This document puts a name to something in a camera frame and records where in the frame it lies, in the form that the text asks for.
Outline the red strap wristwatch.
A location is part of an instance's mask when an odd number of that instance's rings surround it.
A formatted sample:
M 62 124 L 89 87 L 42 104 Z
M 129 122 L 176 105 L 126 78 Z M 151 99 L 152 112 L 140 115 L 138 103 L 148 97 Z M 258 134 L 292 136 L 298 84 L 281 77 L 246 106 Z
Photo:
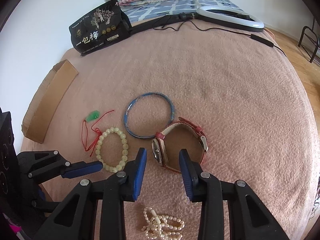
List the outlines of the red strap wristwatch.
M 163 168 L 180 173 L 178 155 L 181 149 L 190 151 L 191 157 L 201 163 L 208 152 L 208 142 L 204 130 L 197 124 L 179 117 L 165 129 L 156 132 L 151 143 L 152 153 Z

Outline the open cardboard box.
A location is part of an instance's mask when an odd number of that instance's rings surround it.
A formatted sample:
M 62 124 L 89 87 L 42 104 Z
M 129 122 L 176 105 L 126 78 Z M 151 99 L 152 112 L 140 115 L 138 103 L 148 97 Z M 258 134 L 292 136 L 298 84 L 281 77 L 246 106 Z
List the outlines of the open cardboard box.
M 68 61 L 63 60 L 49 71 L 38 87 L 22 121 L 23 135 L 37 143 L 43 143 L 50 122 L 65 92 L 78 75 Z

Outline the blue checkered bed sheet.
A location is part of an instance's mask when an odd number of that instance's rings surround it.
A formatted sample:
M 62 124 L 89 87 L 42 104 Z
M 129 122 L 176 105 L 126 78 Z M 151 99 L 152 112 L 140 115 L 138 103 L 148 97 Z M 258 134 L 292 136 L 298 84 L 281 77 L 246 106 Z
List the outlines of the blue checkered bed sheet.
M 230 0 L 167 0 L 143 5 L 142 7 L 122 8 L 122 11 L 128 16 L 130 22 L 140 22 L 165 15 L 193 13 L 196 12 L 197 8 L 202 6 L 216 6 L 242 11 L 241 8 Z

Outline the black metal rack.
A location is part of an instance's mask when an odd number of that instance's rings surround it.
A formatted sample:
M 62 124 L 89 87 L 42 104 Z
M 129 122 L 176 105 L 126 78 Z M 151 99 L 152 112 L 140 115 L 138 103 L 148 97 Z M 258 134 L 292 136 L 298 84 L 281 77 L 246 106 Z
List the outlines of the black metal rack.
M 312 25 L 303 27 L 298 47 L 306 52 L 310 63 L 319 65 L 319 34 L 316 32 L 316 23 L 316 19 L 313 17 Z

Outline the black snack bag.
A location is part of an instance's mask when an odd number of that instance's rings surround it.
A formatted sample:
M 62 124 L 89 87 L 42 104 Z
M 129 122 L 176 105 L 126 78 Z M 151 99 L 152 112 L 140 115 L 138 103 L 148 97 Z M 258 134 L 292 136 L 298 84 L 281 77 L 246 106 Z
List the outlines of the black snack bag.
M 132 25 L 117 0 L 91 10 L 69 26 L 71 43 L 82 56 L 130 37 Z

